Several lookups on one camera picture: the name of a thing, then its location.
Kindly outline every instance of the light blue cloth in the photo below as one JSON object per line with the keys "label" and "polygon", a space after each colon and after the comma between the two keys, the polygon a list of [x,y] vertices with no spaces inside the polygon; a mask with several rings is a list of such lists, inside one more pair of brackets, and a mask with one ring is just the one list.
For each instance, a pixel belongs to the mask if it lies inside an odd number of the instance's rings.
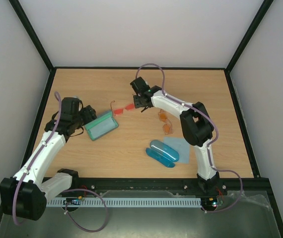
{"label": "light blue cloth", "polygon": [[179,163],[189,163],[190,145],[184,138],[165,137],[163,143],[170,146],[179,153]]}

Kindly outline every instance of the red glasses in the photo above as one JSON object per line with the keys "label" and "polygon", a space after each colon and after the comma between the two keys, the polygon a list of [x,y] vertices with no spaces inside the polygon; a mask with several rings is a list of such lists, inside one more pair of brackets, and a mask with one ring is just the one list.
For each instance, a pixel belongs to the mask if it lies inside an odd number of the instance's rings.
{"label": "red glasses", "polygon": [[113,110],[112,103],[114,103],[114,102],[115,101],[111,102],[111,110],[113,112],[113,116],[119,116],[119,115],[123,114],[124,113],[124,109],[126,109],[127,111],[132,111],[132,110],[135,109],[134,103],[130,103],[127,106],[125,106],[124,108],[117,108],[117,109]]}

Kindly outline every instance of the wooden table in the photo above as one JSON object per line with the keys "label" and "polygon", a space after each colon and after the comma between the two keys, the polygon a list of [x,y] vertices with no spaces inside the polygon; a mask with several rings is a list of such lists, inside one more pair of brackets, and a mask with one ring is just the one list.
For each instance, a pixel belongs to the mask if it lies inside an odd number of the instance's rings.
{"label": "wooden table", "polygon": [[[136,70],[130,69],[58,69],[53,81],[46,109],[38,132],[36,145],[45,124],[58,110],[54,92],[63,97],[78,96],[84,106],[91,105],[96,112],[124,107],[133,102],[130,82]],[[230,92],[222,70],[166,70],[165,90],[184,101],[204,103],[210,117],[218,126],[220,137],[212,146],[215,165],[231,169],[243,178],[252,178],[252,170],[234,111]],[[140,72],[150,86],[161,86],[159,70]],[[124,111],[115,117],[119,127],[96,141],[86,132],[71,138],[58,153],[46,176],[52,177],[61,168],[72,169],[85,178],[196,178],[197,162],[193,147],[188,164],[177,163],[172,169],[164,167],[145,153],[149,143],[164,140],[163,123],[159,109]],[[180,121],[168,115],[173,124],[172,137],[182,138]],[[232,173],[220,173],[222,178],[235,178]]]}

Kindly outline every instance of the purple cable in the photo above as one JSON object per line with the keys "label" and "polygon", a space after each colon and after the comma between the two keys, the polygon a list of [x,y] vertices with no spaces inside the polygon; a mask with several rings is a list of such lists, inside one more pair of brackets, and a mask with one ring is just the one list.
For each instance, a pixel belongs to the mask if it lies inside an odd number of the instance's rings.
{"label": "purple cable", "polygon": [[[139,73],[139,71],[141,70],[141,68],[143,68],[143,67],[145,67],[145,66],[147,66],[147,65],[153,65],[153,66],[156,66],[157,68],[160,69],[160,71],[161,71],[161,73],[162,73],[162,85],[161,85],[161,92],[162,92],[162,94],[165,95],[165,97],[168,98],[168,99],[170,99],[171,101],[182,105],[182,103],[183,103],[182,101],[179,101],[179,100],[176,100],[176,99],[170,97],[170,95],[168,95],[168,94],[166,93],[166,91],[164,90],[165,73],[164,73],[163,69],[162,69],[159,65],[157,65],[157,64],[155,64],[155,63],[145,63],[145,64],[143,64],[142,66],[140,66],[140,67],[138,68],[137,73],[136,73],[136,78],[138,77],[138,73]],[[231,172],[231,173],[234,173],[235,175],[238,176],[238,178],[239,178],[239,180],[240,180],[240,186],[241,186],[241,188],[240,188],[239,196],[237,197],[237,199],[236,199],[230,206],[228,206],[228,207],[226,207],[226,208],[224,208],[224,209],[221,209],[221,210],[217,210],[217,211],[206,211],[203,207],[202,207],[202,209],[204,210],[205,213],[216,213],[216,212],[221,212],[221,211],[225,211],[225,210],[227,210],[227,209],[230,209],[231,207],[233,207],[233,206],[240,200],[240,197],[241,197],[241,195],[242,195],[242,193],[243,193],[243,182],[242,182],[242,178],[241,178],[241,176],[240,176],[236,171],[233,171],[233,170],[219,170],[219,169],[217,169],[215,166],[213,166],[209,146],[210,146],[211,144],[213,144],[214,142],[216,142],[216,140],[219,138],[219,130],[217,129],[216,124],[215,124],[206,114],[204,114],[204,113],[201,112],[200,110],[198,110],[198,109],[196,109],[196,108],[194,108],[194,107],[192,107],[192,106],[189,106],[189,105],[187,105],[187,104],[184,104],[184,106],[187,107],[187,108],[190,108],[190,109],[194,110],[195,112],[199,113],[200,115],[202,115],[205,119],[207,119],[207,120],[210,122],[210,124],[211,124],[211,125],[214,127],[214,129],[215,129],[215,138],[207,144],[208,158],[209,158],[209,163],[210,163],[211,168],[212,168],[213,170],[217,171],[217,172]]]}
{"label": "purple cable", "polygon": [[[58,92],[54,92],[54,96],[55,98],[58,100],[59,102],[59,112],[58,112],[58,117],[57,117],[57,121],[56,121],[56,124],[54,125],[53,127],[53,130],[52,132],[50,133],[49,137],[46,139],[46,144],[48,144],[48,142],[50,141],[50,139],[52,138],[54,132],[56,131],[57,129],[57,126],[59,124],[59,121],[60,121],[60,116],[61,116],[61,97],[60,97],[60,94]],[[43,148],[45,147],[45,145],[41,145],[40,149],[36,152],[36,154],[34,155],[34,157],[32,158],[32,160],[30,161],[28,167],[27,167],[27,170],[29,171],[31,166],[33,165],[33,163],[35,162],[35,160],[37,159],[38,155],[40,154],[40,152],[43,150]],[[23,173],[22,176],[21,176],[21,179],[19,180],[18,182],[18,185],[16,187],[16,190],[14,192],[14,196],[13,196],[13,203],[12,203],[12,218],[13,218],[13,222],[17,225],[17,226],[20,226],[25,220],[23,220],[22,222],[18,222],[18,219],[17,219],[17,214],[16,214],[16,207],[17,207],[17,198],[18,198],[18,193],[19,193],[19,190],[20,190],[20,187],[21,187],[21,184],[24,180],[24,178],[27,176],[27,173]]]}
{"label": "purple cable", "polygon": [[109,212],[108,212],[108,208],[107,208],[107,206],[106,206],[106,203],[105,203],[104,199],[103,199],[100,195],[98,195],[96,192],[93,192],[93,191],[88,190],[88,189],[77,188],[77,189],[64,190],[63,192],[74,192],[74,191],[85,191],[85,192],[89,192],[89,193],[92,193],[93,195],[97,196],[97,197],[101,200],[101,202],[103,203],[103,205],[104,205],[104,207],[105,207],[105,211],[106,211],[106,217],[105,217],[104,223],[103,223],[103,225],[102,225],[99,229],[97,229],[97,230],[88,230],[88,229],[86,229],[86,228],[80,226],[80,225],[73,219],[73,217],[72,217],[72,216],[69,214],[69,212],[68,212],[68,205],[70,204],[69,202],[66,204],[66,207],[65,207],[65,214],[67,214],[67,215],[71,218],[72,222],[73,222],[78,228],[80,228],[82,231],[94,233],[94,232],[99,232],[99,231],[103,230],[103,229],[106,227],[106,225],[107,225],[107,223],[108,223],[108,219],[109,219]]}

